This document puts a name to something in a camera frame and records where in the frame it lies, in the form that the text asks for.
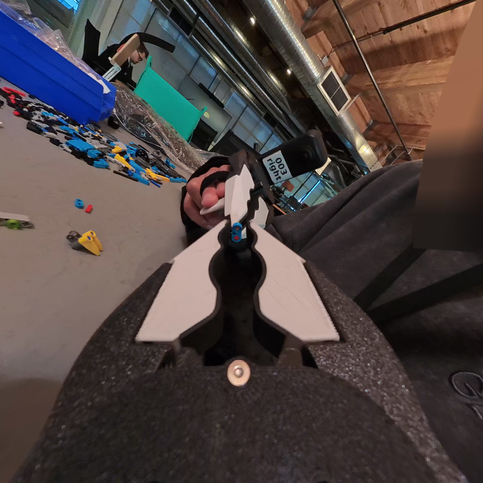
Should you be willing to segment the person's right hand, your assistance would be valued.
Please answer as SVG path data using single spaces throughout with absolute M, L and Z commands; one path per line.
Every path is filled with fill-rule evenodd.
M 200 214 L 202 209 L 213 207 L 220 199 L 225 197 L 225 181 L 214 180 L 201 192 L 202 182 L 205 178 L 218 172 L 230 172 L 230 165 L 211 167 L 199 176 L 192 177 L 186 187 L 183 199 L 182 214 L 184 221 L 188 219 L 195 225 L 210 230 L 221 221 L 225 220 L 224 211 L 216 211 L 208 214 Z

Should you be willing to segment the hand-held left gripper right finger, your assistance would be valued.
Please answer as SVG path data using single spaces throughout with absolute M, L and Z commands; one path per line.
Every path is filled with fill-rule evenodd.
M 335 328 L 311 280 L 305 260 L 250 222 L 252 250 L 261 263 L 261 278 L 254 293 L 254 335 L 266 349 L 282 349 L 287 339 L 295 347 L 339 342 Z

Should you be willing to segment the grey angled beam assembly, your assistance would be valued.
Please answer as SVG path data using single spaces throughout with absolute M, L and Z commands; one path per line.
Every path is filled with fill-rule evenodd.
M 34 229 L 35 225 L 26 215 L 1 212 L 1 226 L 12 229 Z

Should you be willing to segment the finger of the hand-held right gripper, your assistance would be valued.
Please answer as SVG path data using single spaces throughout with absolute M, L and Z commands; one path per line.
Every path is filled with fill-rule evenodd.
M 250 204 L 250 213 L 247 225 L 267 228 L 274 218 L 273 203 L 266 201 L 263 197 L 256 197 Z
M 250 169 L 243 165 L 239 174 L 234 174 L 225 184 L 225 216 L 231 224 L 239 223 L 248 213 L 251 190 L 255 187 Z

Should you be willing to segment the clear plastic bag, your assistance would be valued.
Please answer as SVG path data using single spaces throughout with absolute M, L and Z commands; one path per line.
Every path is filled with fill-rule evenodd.
M 192 147 L 176 130 L 125 84 L 115 82 L 113 117 L 124 130 L 152 152 L 164 153 L 173 164 L 194 172 L 211 157 Z
M 93 69 L 71 50 L 62 31 L 50 27 L 46 21 L 35 15 L 27 1 L 1 1 L 1 12 L 82 71 L 94 73 Z

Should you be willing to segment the pile of loose brick pieces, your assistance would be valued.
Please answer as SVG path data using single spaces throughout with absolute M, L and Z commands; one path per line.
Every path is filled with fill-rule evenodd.
M 187 180 L 164 150 L 150 152 L 146 147 L 124 144 L 95 124 L 82 125 L 66 114 L 15 88 L 1 86 L 1 106 L 26 121 L 26 129 L 49 140 L 61 150 L 87 165 L 141 184 L 160 187 L 163 183 L 186 184 Z

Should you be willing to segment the black curved bar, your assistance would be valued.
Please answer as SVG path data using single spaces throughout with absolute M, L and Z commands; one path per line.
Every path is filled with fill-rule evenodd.
M 138 32 L 137 33 L 138 37 L 139 37 L 139 40 L 141 41 L 141 43 L 143 44 L 150 44 L 150 45 L 154 45 L 154 46 L 157 46 L 159 48 L 161 48 L 162 50 L 165 50 L 169 53 L 173 53 L 175 51 L 175 45 L 172 45 L 171 43 L 159 38 L 159 37 L 156 37 L 152 34 L 149 34 L 149 33 L 146 33 L 146 32 Z

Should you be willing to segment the white air vent grille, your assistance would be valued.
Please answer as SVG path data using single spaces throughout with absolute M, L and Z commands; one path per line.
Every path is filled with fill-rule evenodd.
M 347 110 L 351 96 L 332 66 L 322 75 L 317 88 L 336 116 Z

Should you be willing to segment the silver ventilation duct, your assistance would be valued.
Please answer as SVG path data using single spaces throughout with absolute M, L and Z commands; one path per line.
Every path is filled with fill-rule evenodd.
M 355 161 L 365 165 L 370 171 L 380 169 L 382 166 L 378 157 L 360 132 L 349 107 L 344 113 L 336 116 L 318 90 L 317 83 L 330 66 L 325 66 L 312 50 L 285 3 L 283 1 L 244 1 L 244 3 L 257 18 L 265 34 Z

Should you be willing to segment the blue storage bin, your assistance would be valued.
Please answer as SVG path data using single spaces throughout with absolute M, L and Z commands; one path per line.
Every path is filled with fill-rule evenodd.
M 86 72 L 1 11 L 1 77 L 80 124 L 98 123 L 114 109 L 109 92 Z

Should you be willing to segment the teal upright panel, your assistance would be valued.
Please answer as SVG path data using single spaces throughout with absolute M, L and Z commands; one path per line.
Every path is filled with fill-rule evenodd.
M 198 109 L 158 75 L 152 68 L 151 56 L 137 81 L 134 94 L 145 101 L 186 142 L 190 142 L 200 119 L 207 111 L 207 106 Z

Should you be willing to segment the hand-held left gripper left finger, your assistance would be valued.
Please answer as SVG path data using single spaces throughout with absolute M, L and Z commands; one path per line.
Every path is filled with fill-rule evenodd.
M 221 339 L 224 322 L 215 270 L 223 250 L 219 237 L 226 228 L 227 221 L 220 222 L 172 259 L 136 342 L 192 347 L 203 353 Z

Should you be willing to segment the yellow twin cone piece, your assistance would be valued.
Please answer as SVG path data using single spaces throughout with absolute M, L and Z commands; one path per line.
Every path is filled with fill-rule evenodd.
M 103 252 L 103 246 L 93 231 L 88 231 L 80 234 L 76 231 L 70 231 L 66 236 L 66 240 L 69 242 L 71 248 L 83 253 L 91 253 L 95 256 L 100 256 Z

